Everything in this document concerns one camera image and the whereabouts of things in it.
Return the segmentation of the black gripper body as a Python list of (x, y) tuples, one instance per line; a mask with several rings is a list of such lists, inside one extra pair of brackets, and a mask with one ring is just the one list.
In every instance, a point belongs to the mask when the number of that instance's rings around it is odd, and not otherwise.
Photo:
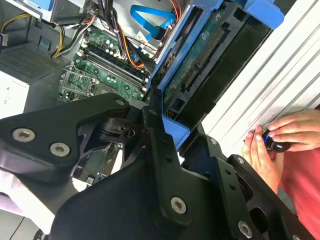
[(177, 159), (138, 159), (67, 200), (52, 240), (223, 240), (218, 187)]

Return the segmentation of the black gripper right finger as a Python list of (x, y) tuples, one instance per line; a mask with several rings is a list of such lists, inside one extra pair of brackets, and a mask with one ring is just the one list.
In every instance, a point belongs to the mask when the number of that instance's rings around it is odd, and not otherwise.
[(199, 123), (180, 148), (182, 167), (218, 187), (224, 240), (312, 240), (313, 236), (240, 155), (224, 156)]

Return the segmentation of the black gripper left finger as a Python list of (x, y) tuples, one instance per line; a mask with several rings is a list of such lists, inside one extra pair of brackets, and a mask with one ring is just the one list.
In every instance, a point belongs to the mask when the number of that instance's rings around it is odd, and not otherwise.
[(120, 170), (139, 159), (179, 161), (161, 101), (157, 91), (137, 103), (106, 93), (2, 119), (1, 193), (36, 225), (51, 227), (61, 206), (79, 193), (72, 175), (93, 151), (122, 144)]

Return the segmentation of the person's right hand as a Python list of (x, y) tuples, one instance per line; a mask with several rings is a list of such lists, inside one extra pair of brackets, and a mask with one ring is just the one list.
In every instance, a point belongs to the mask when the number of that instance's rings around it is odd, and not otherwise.
[(320, 147), (320, 110), (307, 109), (273, 121), (269, 136), (278, 143), (291, 143), (290, 152)]

